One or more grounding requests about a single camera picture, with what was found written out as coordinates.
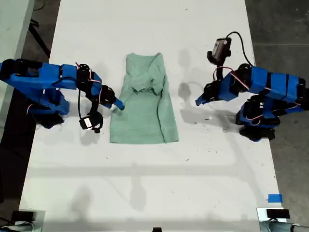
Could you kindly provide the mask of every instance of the red wire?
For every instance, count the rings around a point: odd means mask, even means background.
[[[30,109],[30,107],[32,106],[33,104],[31,104],[30,106],[28,106],[28,108],[27,108],[27,113],[26,114],[28,114],[28,111],[29,111],[29,109]]]
[[[234,70],[233,70],[232,68],[230,68],[230,67],[219,66],[219,67],[217,67],[217,68],[213,71],[212,78],[213,78],[214,81],[216,80],[216,78],[214,77],[214,74],[216,73],[217,69],[230,69],[230,70],[234,71]]]
[[[294,109],[294,108],[296,108],[296,107],[298,107],[298,106],[299,106],[299,104],[296,103],[295,106],[290,107],[290,108],[287,108],[287,109],[285,109],[285,110]],[[247,118],[247,117],[246,117],[246,119],[247,119],[247,120],[255,120],[255,119],[260,118],[260,117],[262,117],[262,116],[263,116],[263,115],[259,115],[259,116],[256,116],[256,117],[254,117],[254,118]]]

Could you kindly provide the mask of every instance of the table surface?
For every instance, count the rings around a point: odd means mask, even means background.
[[[0,0],[0,62],[20,58],[28,31],[34,0]],[[0,141],[13,87],[0,81]]]
[[[126,55],[161,52],[180,141],[110,144],[111,111],[100,134],[83,131],[77,91],[63,90],[63,125],[35,133],[20,209],[44,210],[45,232],[259,231],[257,207],[278,186],[268,140],[238,134],[235,113],[249,97],[196,107],[212,81],[217,38],[239,31],[253,61],[244,0],[62,0],[50,62],[87,63],[119,96]],[[245,62],[237,36],[226,66]],[[90,102],[82,96],[81,112]]]

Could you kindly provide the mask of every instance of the folded shirt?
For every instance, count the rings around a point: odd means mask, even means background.
[[[127,55],[119,99],[126,108],[112,113],[111,143],[159,144],[179,140],[161,53]]]

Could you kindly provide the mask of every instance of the blue tape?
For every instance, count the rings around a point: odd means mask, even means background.
[[[284,98],[286,92],[286,74],[273,73],[270,83],[270,92],[266,96],[278,100]]]
[[[297,99],[297,85],[299,84],[299,78],[297,76],[289,75],[288,91],[285,98],[282,101],[295,102]]]
[[[275,118],[272,113],[272,108],[274,105],[274,100],[268,97],[265,97],[264,106],[263,106],[263,117],[264,118]]]
[[[195,104],[197,105],[197,106],[199,106],[199,105],[201,105],[201,104],[206,104],[206,103],[208,103],[208,101],[205,101],[204,99],[203,99],[203,95],[201,95],[201,96],[199,96],[198,97],[198,99],[196,99],[196,101],[195,101]]]
[[[282,203],[282,195],[281,194],[269,194],[268,195],[268,203]]]
[[[248,92],[259,93],[267,83],[267,70],[259,67],[252,67],[251,70],[251,86]]]
[[[230,100],[238,97],[238,93],[237,93],[237,95],[235,95],[235,94],[230,92],[231,77],[232,77],[232,75],[229,73],[228,75],[226,75],[224,77],[223,81],[221,82],[220,90],[219,90],[219,94],[218,94],[219,99],[222,99],[222,100],[225,100],[225,101],[230,101]]]

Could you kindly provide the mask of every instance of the green cloth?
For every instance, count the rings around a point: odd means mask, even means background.
[[[125,110],[115,109],[112,113],[111,143],[159,144],[179,140],[161,53],[127,55],[119,99]]]

